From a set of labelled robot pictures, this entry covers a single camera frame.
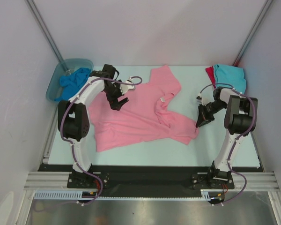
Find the pink t shirt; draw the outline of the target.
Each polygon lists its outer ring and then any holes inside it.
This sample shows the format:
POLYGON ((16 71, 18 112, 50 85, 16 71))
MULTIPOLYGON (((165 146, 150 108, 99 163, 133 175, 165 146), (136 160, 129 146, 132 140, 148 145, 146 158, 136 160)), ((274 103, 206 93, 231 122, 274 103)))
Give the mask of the pink t shirt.
POLYGON ((167 109, 181 91, 181 85, 168 66, 154 68, 150 80, 125 94, 128 102, 119 111, 110 108, 100 93, 89 107, 90 121, 98 152, 140 142, 171 138, 185 145, 195 139, 196 122, 167 109))

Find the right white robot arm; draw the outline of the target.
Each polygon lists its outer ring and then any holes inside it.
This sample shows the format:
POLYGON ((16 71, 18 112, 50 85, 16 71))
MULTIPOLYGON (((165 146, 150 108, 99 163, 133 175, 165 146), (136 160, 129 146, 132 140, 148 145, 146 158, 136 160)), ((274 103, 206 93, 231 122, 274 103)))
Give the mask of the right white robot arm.
POLYGON ((225 109, 224 128, 226 135, 221 150, 208 168, 206 176, 195 180, 211 188, 220 188, 232 183, 232 163, 238 148, 250 132, 256 127, 258 99, 247 97, 236 89, 218 87, 213 92, 213 102, 204 102, 202 92, 197 96, 198 119, 196 127, 200 128, 214 121, 214 115, 225 109))

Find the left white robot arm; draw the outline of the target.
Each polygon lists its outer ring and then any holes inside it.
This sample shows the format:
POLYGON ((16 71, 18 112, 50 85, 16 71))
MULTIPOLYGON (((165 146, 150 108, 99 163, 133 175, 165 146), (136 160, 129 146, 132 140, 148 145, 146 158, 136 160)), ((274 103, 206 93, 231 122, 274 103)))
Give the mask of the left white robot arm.
POLYGON ((76 94, 58 104, 58 130, 61 139, 70 145, 74 160, 73 174, 86 188, 94 182, 94 175, 89 173, 91 160, 84 146, 90 128, 88 107, 103 93, 108 108, 119 111, 128 102, 128 98, 119 98, 135 87, 132 77, 122 81, 115 79, 115 75, 119 75, 119 71, 105 64, 102 70, 92 71, 86 76, 86 82, 76 94))

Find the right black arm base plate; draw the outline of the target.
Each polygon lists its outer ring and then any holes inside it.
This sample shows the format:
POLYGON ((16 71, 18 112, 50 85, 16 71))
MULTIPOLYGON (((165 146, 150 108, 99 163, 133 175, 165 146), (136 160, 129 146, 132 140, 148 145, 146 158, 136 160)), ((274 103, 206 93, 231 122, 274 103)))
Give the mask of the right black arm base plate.
POLYGON ((232 179, 219 180, 210 178, 207 173, 195 173, 191 175, 193 189, 234 189, 235 185, 232 179))

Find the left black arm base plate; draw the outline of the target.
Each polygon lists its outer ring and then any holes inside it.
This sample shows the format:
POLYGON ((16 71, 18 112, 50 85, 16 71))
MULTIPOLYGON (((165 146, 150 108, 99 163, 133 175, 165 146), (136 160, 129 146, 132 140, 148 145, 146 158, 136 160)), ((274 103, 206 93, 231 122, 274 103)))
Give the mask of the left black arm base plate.
POLYGON ((88 189, 88 188, 100 188, 103 189, 108 187, 109 183, 109 174, 103 172, 95 172, 95 176, 97 176, 103 183, 100 185, 100 182, 97 178, 89 176, 85 173, 81 172, 70 172, 67 181, 67 188, 76 188, 76 189, 88 189))

